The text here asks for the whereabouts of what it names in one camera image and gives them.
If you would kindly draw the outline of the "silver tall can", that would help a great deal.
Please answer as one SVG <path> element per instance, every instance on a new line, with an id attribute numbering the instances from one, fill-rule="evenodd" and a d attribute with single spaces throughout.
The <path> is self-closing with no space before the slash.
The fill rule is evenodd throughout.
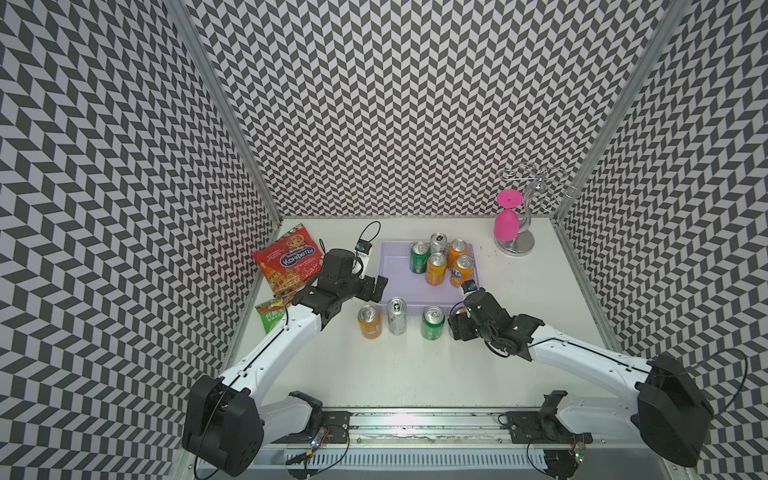
<path id="1" fill-rule="evenodd" d="M 407 303 L 402 298 L 392 298 L 387 304 L 388 329 L 393 335 L 407 331 Z"/>

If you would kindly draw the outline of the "lilac plastic basket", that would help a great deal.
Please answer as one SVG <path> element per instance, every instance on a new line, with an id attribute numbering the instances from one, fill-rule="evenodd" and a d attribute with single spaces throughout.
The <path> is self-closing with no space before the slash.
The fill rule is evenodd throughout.
<path id="1" fill-rule="evenodd" d="M 383 241 L 378 253 L 378 276 L 388 279 L 382 299 L 377 307 L 384 311 L 392 298 L 401 298 L 411 315 L 421 314 L 427 307 L 439 306 L 446 314 L 463 299 L 460 287 L 450 283 L 451 270 L 441 285 L 433 286 L 426 282 L 424 274 L 410 271 L 410 252 L 413 240 Z"/>

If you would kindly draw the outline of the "orange fanta can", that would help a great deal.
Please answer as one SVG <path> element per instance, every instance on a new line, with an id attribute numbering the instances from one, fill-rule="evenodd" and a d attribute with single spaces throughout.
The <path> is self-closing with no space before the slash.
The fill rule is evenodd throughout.
<path id="1" fill-rule="evenodd" d="M 449 266 L 453 266 L 456 259 L 468 251 L 468 244 L 463 239 L 453 239 L 448 244 L 448 256 L 447 261 Z"/>
<path id="2" fill-rule="evenodd" d="M 426 281 L 432 286 L 441 285 L 445 279 L 447 258 L 441 252 L 431 254 L 427 260 Z"/>
<path id="3" fill-rule="evenodd" d="M 451 271 L 451 284 L 459 288 L 466 280 L 470 280 L 474 270 L 474 261 L 468 254 L 460 254 L 454 261 Z"/>

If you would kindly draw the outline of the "orange Fanta can back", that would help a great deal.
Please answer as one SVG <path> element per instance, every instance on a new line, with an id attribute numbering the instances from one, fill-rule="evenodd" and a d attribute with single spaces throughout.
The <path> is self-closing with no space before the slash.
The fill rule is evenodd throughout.
<path id="1" fill-rule="evenodd" d="M 453 266 L 456 259 L 468 251 L 468 244 L 463 239 L 453 239 L 448 244 L 448 256 L 447 261 L 449 266 Z"/>

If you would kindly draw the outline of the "white patterned can back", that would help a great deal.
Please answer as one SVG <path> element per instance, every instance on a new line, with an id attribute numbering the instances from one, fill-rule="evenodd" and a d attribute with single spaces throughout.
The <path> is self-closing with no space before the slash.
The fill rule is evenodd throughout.
<path id="1" fill-rule="evenodd" d="M 435 232 L 430 236 L 429 239 L 429 248 L 430 253 L 441 253 L 444 254 L 446 251 L 448 245 L 448 239 L 447 236 L 441 232 Z"/>

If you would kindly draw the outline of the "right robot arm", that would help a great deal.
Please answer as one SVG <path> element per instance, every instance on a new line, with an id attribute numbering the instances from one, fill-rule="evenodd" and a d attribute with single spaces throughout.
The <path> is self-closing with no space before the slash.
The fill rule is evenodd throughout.
<path id="1" fill-rule="evenodd" d="M 547 394 L 538 412 L 546 440 L 602 434 L 640 440 L 681 467 L 698 463 L 714 410 L 673 356 L 647 360 L 589 344 L 539 318 L 509 314 L 483 288 L 466 291 L 448 325 L 455 340 L 480 339 L 502 357 L 549 365 L 610 392 L 608 398 Z"/>

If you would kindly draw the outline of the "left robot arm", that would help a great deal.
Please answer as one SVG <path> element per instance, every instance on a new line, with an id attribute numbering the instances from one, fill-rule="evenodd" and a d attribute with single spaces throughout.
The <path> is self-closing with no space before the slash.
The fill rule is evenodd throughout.
<path id="1" fill-rule="evenodd" d="M 292 359 L 353 298 L 381 300 L 387 278 L 367 275 L 370 256 L 331 249 L 321 271 L 292 298 L 280 321 L 247 355 L 217 377 L 201 376 L 187 398 L 184 450 L 235 477 L 259 450 L 277 440 L 316 435 L 321 401 L 299 391 L 267 404 L 264 398 Z"/>

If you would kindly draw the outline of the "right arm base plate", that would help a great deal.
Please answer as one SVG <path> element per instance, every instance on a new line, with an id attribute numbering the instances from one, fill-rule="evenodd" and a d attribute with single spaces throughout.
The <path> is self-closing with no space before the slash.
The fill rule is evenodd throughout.
<path id="1" fill-rule="evenodd" d="M 497 417 L 503 429 L 516 445 L 528 443 L 589 445 L 594 442 L 591 433 L 575 434 L 567 430 L 555 416 L 542 417 L 534 411 L 507 411 Z"/>

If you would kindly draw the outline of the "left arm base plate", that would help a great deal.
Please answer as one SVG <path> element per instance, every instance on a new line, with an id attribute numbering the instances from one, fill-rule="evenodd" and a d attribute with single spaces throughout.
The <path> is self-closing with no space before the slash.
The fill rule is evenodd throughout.
<path id="1" fill-rule="evenodd" d="M 319 416 L 313 415 L 309 426 L 302 432 L 289 434 L 279 438 L 277 444 L 308 445 L 322 430 L 326 433 L 324 443 L 346 444 L 349 440 L 347 432 L 352 417 L 351 411 L 324 410 Z"/>

